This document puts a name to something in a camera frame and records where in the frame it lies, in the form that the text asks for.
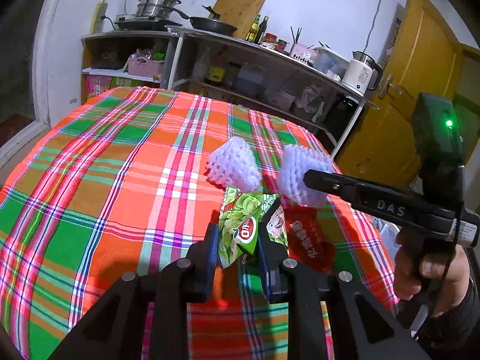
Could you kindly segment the green snack wrapper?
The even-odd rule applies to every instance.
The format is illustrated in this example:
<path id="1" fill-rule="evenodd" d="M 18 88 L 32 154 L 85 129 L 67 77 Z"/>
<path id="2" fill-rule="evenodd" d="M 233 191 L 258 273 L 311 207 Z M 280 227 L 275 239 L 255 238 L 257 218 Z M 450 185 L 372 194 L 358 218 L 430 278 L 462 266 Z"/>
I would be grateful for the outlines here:
<path id="1" fill-rule="evenodd" d="M 237 187 L 226 188 L 219 216 L 218 258 L 222 269 L 255 253 L 259 223 L 278 197 L 276 193 L 245 193 Z"/>

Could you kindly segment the metal kitchen shelf rack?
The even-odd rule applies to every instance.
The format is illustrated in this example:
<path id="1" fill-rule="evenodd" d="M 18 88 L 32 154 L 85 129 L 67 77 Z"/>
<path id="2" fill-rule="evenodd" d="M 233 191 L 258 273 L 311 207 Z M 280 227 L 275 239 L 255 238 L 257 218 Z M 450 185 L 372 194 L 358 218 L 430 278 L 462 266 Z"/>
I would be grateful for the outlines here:
<path id="1" fill-rule="evenodd" d="M 306 128 L 337 155 L 365 107 L 373 105 L 287 55 L 217 33 L 168 27 L 167 89 L 262 111 Z"/>

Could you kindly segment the beige snack packet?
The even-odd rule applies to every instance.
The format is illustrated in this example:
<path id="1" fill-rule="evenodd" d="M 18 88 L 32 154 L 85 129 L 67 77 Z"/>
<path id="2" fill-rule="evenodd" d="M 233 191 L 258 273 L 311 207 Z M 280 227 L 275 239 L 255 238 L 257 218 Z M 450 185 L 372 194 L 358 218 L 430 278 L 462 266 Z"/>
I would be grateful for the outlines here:
<path id="1" fill-rule="evenodd" d="M 286 249 L 288 248 L 286 221 L 281 205 L 270 216 L 266 229 L 272 242 L 281 244 Z"/>

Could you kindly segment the plaid tablecloth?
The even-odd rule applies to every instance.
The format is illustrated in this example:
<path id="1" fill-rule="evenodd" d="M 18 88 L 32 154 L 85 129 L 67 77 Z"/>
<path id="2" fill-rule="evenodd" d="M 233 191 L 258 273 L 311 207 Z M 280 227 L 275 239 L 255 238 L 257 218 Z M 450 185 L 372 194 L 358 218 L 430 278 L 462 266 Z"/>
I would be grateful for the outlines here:
<path id="1" fill-rule="evenodd" d="M 147 87 L 90 99 L 35 145 L 1 189 L 1 325 L 25 359 L 48 359 L 121 274 L 158 272 L 203 239 L 224 198 L 205 166 L 232 136 L 252 148 L 267 194 L 283 146 L 326 153 L 287 120 Z M 317 220 L 335 271 L 394 314 L 393 262 L 372 220 L 337 197 Z M 210 300 L 187 315 L 190 359 L 287 359 L 287 305 L 268 305 L 252 266 L 217 269 Z"/>

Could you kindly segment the white electric kettle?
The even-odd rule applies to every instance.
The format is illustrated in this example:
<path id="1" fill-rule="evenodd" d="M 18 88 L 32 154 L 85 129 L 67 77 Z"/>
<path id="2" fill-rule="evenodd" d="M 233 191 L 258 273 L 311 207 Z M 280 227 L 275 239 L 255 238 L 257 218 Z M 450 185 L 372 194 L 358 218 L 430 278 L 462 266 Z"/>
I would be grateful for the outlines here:
<path id="1" fill-rule="evenodd" d="M 342 84 L 363 96 L 367 91 L 377 90 L 382 78 L 383 68 L 372 57 L 365 52 L 354 51 Z"/>

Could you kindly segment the yellow wooden door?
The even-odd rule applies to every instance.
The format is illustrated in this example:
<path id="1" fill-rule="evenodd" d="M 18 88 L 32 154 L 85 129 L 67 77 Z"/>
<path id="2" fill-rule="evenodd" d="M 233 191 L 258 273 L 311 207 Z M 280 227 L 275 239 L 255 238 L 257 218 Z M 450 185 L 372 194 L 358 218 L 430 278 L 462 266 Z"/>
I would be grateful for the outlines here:
<path id="1" fill-rule="evenodd" d="M 453 100 L 465 59 L 479 50 L 462 44 L 430 0 L 407 0 L 400 31 L 382 81 L 368 108 L 335 157 L 339 170 L 405 189 L 421 166 L 413 111 L 421 93 Z"/>

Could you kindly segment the pink chopstick holder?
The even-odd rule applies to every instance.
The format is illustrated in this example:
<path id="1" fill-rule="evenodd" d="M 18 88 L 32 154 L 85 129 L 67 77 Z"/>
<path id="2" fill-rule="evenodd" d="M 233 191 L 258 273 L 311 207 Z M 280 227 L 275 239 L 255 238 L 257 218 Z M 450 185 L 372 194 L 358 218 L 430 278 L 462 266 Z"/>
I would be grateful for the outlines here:
<path id="1" fill-rule="evenodd" d="M 289 52 L 289 57 L 304 64 L 313 64 L 317 56 L 318 52 L 315 49 L 308 48 L 299 43 L 293 44 Z"/>

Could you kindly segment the small white shelf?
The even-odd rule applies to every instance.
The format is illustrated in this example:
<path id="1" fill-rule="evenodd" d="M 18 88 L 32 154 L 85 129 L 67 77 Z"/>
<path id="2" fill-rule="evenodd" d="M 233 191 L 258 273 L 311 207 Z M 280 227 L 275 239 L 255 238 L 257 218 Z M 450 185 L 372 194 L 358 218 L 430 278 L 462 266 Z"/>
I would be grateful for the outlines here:
<path id="1" fill-rule="evenodd" d="M 171 78 L 177 36 L 168 31 L 120 31 L 86 35 L 83 46 L 81 101 L 118 86 L 151 86 L 167 89 Z M 128 73 L 128 58 L 143 56 L 164 61 L 159 80 Z"/>

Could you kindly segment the red lid jar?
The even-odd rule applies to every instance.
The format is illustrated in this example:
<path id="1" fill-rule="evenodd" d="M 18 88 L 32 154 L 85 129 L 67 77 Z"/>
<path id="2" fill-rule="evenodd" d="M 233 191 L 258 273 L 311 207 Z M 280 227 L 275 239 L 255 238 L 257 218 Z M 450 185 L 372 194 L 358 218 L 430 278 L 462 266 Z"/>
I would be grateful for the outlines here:
<path id="1" fill-rule="evenodd" d="M 274 50 L 278 44 L 278 37 L 272 33 L 266 33 L 261 41 L 261 46 Z"/>

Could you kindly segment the green glass sauce bottle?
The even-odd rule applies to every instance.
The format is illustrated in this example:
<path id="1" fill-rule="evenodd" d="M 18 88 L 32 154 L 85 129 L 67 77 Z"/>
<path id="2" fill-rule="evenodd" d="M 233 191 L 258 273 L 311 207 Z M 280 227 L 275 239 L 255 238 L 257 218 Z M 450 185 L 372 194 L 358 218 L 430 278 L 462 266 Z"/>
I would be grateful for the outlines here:
<path id="1" fill-rule="evenodd" d="M 258 14 L 255 18 L 255 20 L 253 21 L 247 35 L 246 35 L 246 38 L 245 40 L 248 41 L 248 42 L 253 42 L 255 41 L 255 38 L 256 38 L 256 33 L 258 32 L 258 28 L 260 26 L 260 14 Z"/>

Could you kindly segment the dark oil bottle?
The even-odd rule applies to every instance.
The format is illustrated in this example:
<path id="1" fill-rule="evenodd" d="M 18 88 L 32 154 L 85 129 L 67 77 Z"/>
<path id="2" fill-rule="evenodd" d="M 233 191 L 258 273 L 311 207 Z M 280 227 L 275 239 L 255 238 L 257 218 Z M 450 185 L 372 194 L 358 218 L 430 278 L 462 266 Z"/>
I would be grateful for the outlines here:
<path id="1" fill-rule="evenodd" d="M 268 21 L 269 21 L 269 18 L 267 16 L 264 16 L 264 19 L 259 24 L 258 31 L 256 33 L 256 38 L 255 38 L 255 41 L 254 41 L 254 43 L 256 43 L 257 45 L 260 44 L 261 41 L 262 41 L 262 38 L 263 38 L 263 36 L 266 32 L 266 29 L 267 29 Z"/>

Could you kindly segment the black frying pan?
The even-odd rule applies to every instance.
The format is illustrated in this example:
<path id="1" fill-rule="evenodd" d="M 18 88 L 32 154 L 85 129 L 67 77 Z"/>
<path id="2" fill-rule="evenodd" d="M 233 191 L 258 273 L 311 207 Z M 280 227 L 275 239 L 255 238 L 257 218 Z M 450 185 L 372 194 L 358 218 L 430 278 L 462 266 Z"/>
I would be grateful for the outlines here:
<path id="1" fill-rule="evenodd" d="M 182 19 L 188 20 L 191 26 L 197 30 L 218 33 L 229 37 L 232 37 L 234 33 L 238 30 L 238 28 L 233 26 L 232 24 L 221 21 L 221 15 L 215 12 L 211 6 L 203 6 L 203 8 L 212 15 L 212 18 L 188 16 L 183 11 L 174 7 L 172 7 L 172 11 L 178 13 Z"/>

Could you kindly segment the induction cooker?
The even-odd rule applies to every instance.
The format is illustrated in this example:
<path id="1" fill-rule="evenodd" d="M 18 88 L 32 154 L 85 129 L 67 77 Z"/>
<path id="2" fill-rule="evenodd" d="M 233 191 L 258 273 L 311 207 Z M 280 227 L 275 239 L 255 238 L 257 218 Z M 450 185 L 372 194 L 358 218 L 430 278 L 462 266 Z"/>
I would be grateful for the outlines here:
<path id="1" fill-rule="evenodd" d="M 169 19 L 137 16 L 117 16 L 114 25 L 126 31 L 166 31 L 167 26 L 182 26 Z"/>

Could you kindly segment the steel steamer pot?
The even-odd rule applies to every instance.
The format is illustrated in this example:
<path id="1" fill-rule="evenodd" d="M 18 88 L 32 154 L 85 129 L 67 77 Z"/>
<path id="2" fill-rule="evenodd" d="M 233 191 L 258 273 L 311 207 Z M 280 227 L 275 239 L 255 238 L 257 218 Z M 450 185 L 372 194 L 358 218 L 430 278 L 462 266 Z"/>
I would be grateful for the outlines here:
<path id="1" fill-rule="evenodd" d="M 136 17 L 168 19 L 181 0 L 138 0 Z"/>

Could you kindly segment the power strip on wall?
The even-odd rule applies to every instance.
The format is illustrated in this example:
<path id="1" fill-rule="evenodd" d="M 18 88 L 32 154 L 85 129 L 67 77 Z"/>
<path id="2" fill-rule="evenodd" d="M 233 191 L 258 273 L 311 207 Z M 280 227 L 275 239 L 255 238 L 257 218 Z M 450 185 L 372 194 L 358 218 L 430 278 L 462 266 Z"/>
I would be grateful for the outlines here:
<path id="1" fill-rule="evenodd" d="M 107 6 L 108 4 L 106 2 L 99 2 L 96 4 L 89 27 L 89 32 L 91 34 L 102 32 L 104 16 L 107 12 Z"/>

